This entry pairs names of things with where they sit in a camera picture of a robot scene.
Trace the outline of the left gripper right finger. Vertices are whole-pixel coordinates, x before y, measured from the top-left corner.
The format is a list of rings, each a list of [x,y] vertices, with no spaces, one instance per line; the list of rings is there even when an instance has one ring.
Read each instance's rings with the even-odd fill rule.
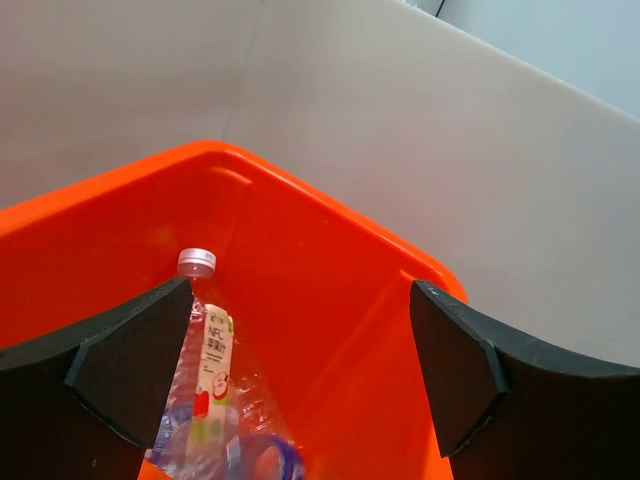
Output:
[[[635,479],[639,371],[478,312],[426,281],[412,333],[440,454],[457,479]]]

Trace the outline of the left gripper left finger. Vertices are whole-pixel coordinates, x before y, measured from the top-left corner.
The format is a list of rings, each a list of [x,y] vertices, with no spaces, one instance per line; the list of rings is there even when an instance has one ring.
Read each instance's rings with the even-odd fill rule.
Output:
[[[174,278],[1,352],[4,479],[135,479],[155,442],[192,287]]]

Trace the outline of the yellow label plastic bottle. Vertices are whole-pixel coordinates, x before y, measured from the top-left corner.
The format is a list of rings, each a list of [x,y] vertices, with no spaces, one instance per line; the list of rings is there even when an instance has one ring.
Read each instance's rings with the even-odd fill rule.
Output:
[[[260,440],[241,429],[231,381],[232,317],[195,297],[160,421],[146,458],[171,479],[253,475]]]

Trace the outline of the blue label crushed bottle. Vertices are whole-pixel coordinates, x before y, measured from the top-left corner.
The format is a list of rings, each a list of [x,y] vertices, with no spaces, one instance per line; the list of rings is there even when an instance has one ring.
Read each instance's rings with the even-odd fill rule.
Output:
[[[221,479],[306,479],[305,462],[267,394],[232,391]]]

